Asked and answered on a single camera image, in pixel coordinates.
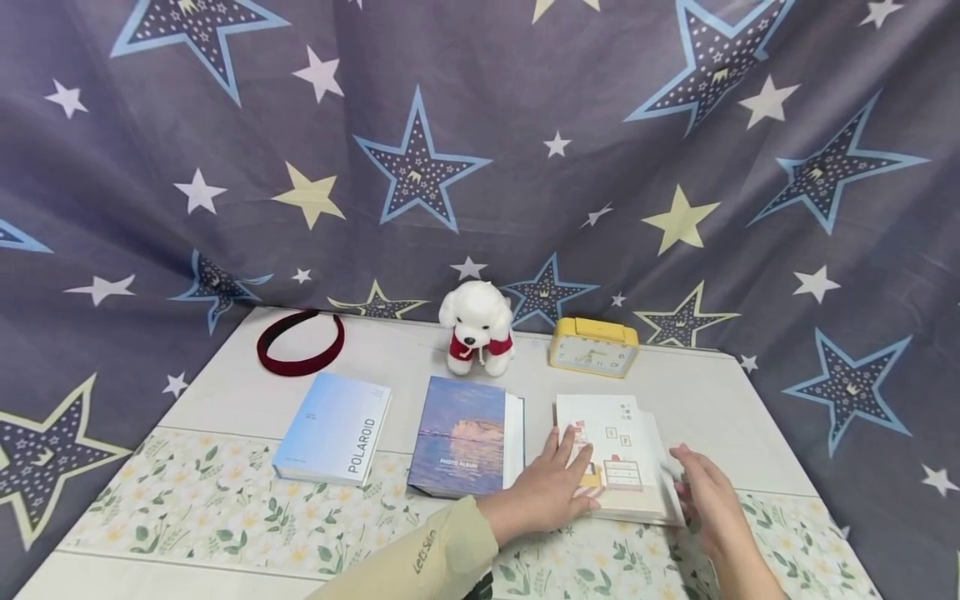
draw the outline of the red scarf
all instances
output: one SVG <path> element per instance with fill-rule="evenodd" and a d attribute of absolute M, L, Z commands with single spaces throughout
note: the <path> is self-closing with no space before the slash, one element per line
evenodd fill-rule
<path fill-rule="evenodd" d="M 508 334 L 506 340 L 490 340 L 490 343 L 483 348 L 489 352 L 491 356 L 499 356 L 513 347 L 514 340 Z M 458 340 L 457 336 L 453 335 L 450 337 L 450 355 L 457 360 L 472 360 L 473 353 L 476 350 L 477 348 L 470 348 Z"/>

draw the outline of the fabric backdrop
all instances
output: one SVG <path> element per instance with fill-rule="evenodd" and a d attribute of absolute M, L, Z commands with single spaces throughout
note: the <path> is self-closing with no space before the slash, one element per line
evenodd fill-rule
<path fill-rule="evenodd" d="M 881 594 L 957 594 L 957 2 L 22 2 L 0 48 L 3 598 L 251 305 L 468 277 L 737 356 Z"/>

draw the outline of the jacket sleeve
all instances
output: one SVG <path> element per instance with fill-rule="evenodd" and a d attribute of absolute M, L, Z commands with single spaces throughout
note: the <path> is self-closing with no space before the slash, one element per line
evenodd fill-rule
<path fill-rule="evenodd" d="M 466 497 L 306 600 L 461 600 L 490 570 L 498 551 L 490 524 L 476 501 Z"/>

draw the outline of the photo album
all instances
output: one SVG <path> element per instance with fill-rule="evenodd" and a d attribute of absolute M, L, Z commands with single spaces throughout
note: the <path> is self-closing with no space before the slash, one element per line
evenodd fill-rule
<path fill-rule="evenodd" d="M 523 431 L 523 398 L 431 377 L 407 483 L 450 499 L 509 488 L 526 466 Z"/>
<path fill-rule="evenodd" d="M 363 486 L 390 388 L 319 372 L 274 456 L 285 479 Z"/>
<path fill-rule="evenodd" d="M 576 430 L 570 461 L 593 444 L 577 495 L 600 503 L 597 518 L 684 527 L 657 421 L 633 396 L 557 395 L 557 426 Z"/>

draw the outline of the green leaf pattern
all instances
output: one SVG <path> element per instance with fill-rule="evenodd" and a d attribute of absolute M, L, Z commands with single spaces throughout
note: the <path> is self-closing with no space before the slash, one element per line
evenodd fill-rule
<path fill-rule="evenodd" d="M 97 554 L 327 579 L 445 506 L 408 493 L 408 456 L 378 452 L 368 484 L 344 488 L 277 479 L 275 449 L 272 442 L 159 427 L 63 543 Z M 792 600 L 875 598 L 819 499 L 751 492 L 740 501 Z M 584 519 L 504 548 L 493 567 L 495 597 L 718 600 L 698 536 Z"/>

